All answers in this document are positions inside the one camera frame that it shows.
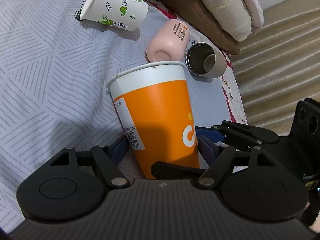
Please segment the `beige steel-lined cup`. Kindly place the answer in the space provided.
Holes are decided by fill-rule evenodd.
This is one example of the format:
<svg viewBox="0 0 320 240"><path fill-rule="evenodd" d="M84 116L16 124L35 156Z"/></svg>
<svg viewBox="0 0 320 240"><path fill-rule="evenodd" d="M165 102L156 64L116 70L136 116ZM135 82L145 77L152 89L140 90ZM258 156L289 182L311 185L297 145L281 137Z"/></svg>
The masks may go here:
<svg viewBox="0 0 320 240"><path fill-rule="evenodd" d="M206 43L192 45L186 53L185 62L191 74L211 79L222 76L227 68L223 53Z"/></svg>

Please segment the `white leaf-print paper cup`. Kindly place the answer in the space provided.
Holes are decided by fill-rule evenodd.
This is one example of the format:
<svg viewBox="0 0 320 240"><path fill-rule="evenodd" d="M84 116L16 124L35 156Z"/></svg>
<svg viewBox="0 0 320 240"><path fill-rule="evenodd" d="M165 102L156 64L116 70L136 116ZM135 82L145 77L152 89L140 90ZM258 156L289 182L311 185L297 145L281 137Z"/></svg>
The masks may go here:
<svg viewBox="0 0 320 240"><path fill-rule="evenodd" d="M86 0L79 18L133 31L142 25L148 9L143 0Z"/></svg>

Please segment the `pink cartoon pillow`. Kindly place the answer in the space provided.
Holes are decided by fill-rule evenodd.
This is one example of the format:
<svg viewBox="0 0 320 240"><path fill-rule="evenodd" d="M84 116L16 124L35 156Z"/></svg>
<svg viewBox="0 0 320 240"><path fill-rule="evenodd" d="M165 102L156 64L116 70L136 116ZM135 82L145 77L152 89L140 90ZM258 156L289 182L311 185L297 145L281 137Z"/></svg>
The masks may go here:
<svg viewBox="0 0 320 240"><path fill-rule="evenodd" d="M259 0L243 0L252 20L252 33L256 34L264 24L264 13Z"/></svg>

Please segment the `grey striped cloth mat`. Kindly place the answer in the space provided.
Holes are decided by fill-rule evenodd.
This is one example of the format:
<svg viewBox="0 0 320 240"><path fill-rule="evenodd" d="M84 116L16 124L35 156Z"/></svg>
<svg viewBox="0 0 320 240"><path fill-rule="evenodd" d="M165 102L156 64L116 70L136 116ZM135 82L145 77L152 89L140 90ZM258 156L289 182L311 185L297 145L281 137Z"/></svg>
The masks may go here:
<svg viewBox="0 0 320 240"><path fill-rule="evenodd" d="M176 16L160 1L135 31L76 14L84 0L1 0L1 229L24 217L20 183L65 147L88 151L124 132L106 88L146 63L148 43Z"/></svg>

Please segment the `orange paper cup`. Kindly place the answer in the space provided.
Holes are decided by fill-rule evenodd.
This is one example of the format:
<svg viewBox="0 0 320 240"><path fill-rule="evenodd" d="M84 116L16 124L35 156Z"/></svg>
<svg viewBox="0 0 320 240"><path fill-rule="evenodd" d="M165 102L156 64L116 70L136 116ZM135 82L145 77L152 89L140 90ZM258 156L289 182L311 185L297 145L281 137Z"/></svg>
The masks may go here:
<svg viewBox="0 0 320 240"><path fill-rule="evenodd" d="M147 63L112 77L110 91L120 123L147 179L157 162L198 168L197 136L185 64Z"/></svg>

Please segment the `beige striped curtain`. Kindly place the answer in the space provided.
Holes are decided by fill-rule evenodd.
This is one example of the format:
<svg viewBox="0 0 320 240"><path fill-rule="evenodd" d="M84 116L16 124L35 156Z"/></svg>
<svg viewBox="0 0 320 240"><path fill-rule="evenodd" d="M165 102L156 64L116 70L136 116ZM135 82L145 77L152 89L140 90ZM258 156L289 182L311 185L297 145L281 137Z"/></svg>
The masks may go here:
<svg viewBox="0 0 320 240"><path fill-rule="evenodd" d="M297 102L319 100L319 0L287 0L231 57L250 125L287 135Z"/></svg>

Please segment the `cream and brown folded blanket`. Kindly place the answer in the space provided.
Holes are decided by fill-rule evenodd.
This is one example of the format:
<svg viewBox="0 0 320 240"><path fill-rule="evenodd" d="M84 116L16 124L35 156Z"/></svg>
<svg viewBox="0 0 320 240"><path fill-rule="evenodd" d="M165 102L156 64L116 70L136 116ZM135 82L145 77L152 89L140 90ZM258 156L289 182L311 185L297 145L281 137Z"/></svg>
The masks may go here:
<svg viewBox="0 0 320 240"><path fill-rule="evenodd" d="M160 1L216 46L233 55L240 53L239 43L252 31L251 16L243 0Z"/></svg>

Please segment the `pink tumbler cup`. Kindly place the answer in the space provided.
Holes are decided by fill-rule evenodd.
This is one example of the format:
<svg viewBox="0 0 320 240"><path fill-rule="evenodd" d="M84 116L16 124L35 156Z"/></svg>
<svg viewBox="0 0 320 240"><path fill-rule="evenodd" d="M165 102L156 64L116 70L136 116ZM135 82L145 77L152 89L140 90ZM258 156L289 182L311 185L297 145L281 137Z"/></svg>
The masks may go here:
<svg viewBox="0 0 320 240"><path fill-rule="evenodd" d="M185 22L178 19L166 21L148 44L148 61L182 61L189 37L190 30Z"/></svg>

